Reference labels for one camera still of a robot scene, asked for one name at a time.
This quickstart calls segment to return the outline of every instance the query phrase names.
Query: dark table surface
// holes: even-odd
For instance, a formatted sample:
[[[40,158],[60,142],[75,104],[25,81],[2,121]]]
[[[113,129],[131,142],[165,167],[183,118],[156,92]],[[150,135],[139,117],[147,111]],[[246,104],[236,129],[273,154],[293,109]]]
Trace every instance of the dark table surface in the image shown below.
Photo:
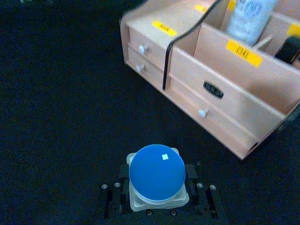
[[[0,224],[84,224],[128,153],[161,143],[200,162],[232,224],[300,224],[300,123],[241,162],[124,64],[139,1],[53,1],[0,15]]]

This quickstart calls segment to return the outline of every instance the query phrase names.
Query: wooden drawer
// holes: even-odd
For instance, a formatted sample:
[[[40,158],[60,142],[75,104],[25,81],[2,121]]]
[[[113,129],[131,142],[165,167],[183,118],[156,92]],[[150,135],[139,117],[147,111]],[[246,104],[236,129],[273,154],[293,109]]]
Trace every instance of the wooden drawer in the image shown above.
[[[246,129],[179,79],[174,77],[171,80],[170,88],[166,93],[167,97],[179,108],[231,149],[238,157],[244,158],[258,142]],[[205,118],[203,115],[200,116],[199,110],[208,110]]]
[[[203,96],[257,139],[267,136],[285,117],[179,48],[173,49],[170,74]],[[209,93],[203,87],[204,82],[209,82],[221,90],[223,97],[219,99]]]
[[[128,46],[129,62],[127,64],[134,69],[144,79],[154,85],[156,88],[161,89],[164,74],[151,62],[144,59],[135,50]]]
[[[144,58],[153,62],[155,66],[163,71],[165,68],[166,50],[132,28],[129,28],[129,35],[130,42],[128,43],[128,45]]]

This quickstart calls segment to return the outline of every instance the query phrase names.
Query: desk organizer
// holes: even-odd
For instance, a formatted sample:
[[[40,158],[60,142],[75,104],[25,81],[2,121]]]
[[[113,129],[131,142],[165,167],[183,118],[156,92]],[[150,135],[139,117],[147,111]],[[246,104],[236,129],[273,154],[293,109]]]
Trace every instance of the desk organizer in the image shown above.
[[[244,159],[300,102],[300,71],[274,55],[300,36],[300,1],[279,0],[256,45],[225,34],[233,0],[148,0],[120,21],[124,60]]]

